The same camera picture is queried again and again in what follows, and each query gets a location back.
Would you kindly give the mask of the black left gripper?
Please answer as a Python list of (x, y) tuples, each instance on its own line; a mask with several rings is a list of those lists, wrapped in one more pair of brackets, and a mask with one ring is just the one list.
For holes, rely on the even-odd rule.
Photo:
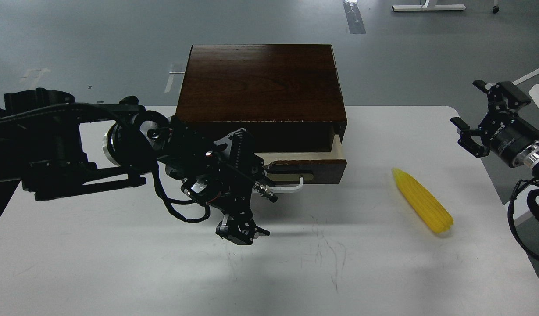
[(263, 168), (264, 161), (254, 152), (255, 140), (245, 128), (230, 132), (215, 141), (213, 148), (200, 156), (201, 170), (182, 180), (182, 191), (201, 206), (213, 206), (224, 215), (215, 228), (222, 239), (234, 242), (235, 221), (239, 232), (235, 244), (252, 245), (271, 232), (257, 226), (250, 208), (252, 194), (277, 202), (274, 185)]

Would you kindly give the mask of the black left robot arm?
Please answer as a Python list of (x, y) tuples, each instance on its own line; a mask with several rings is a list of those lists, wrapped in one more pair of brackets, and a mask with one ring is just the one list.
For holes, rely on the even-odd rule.
[(255, 140), (244, 128), (211, 141), (177, 116), (147, 110), (135, 96), (79, 103), (36, 88), (4, 95), (0, 183), (18, 180), (37, 201), (139, 187), (151, 174), (169, 214), (185, 223), (223, 214), (215, 232), (237, 245), (270, 235), (250, 208), (257, 193), (276, 202)]

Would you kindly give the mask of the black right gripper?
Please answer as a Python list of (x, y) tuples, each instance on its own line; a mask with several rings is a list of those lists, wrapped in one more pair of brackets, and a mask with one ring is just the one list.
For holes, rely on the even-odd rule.
[[(489, 85), (474, 80), (472, 84), (486, 94), (488, 114), (480, 129), (471, 128), (460, 117), (450, 118), (460, 136), (458, 144), (476, 158), (488, 156), (491, 150), (511, 168), (523, 165), (522, 152), (532, 145), (539, 147), (539, 130), (516, 112), (528, 106), (532, 99), (510, 81)], [(475, 142), (473, 136), (481, 136), (483, 145)]]

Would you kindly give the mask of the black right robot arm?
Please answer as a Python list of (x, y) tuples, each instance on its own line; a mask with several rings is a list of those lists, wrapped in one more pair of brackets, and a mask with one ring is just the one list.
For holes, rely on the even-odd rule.
[(450, 122), (457, 127), (460, 136), (458, 144), (476, 158), (494, 153), (510, 168), (522, 165), (530, 168), (532, 178), (519, 180), (513, 188), (507, 220), (516, 242), (526, 254), (539, 262), (539, 254), (522, 242), (513, 218), (518, 195), (528, 186), (535, 186), (534, 190), (528, 192), (526, 203), (532, 216), (539, 222), (539, 130), (518, 114), (532, 100), (510, 81), (489, 85), (483, 80), (475, 80), (472, 84), (486, 95), (488, 109), (477, 128), (472, 128), (462, 118), (451, 118)]

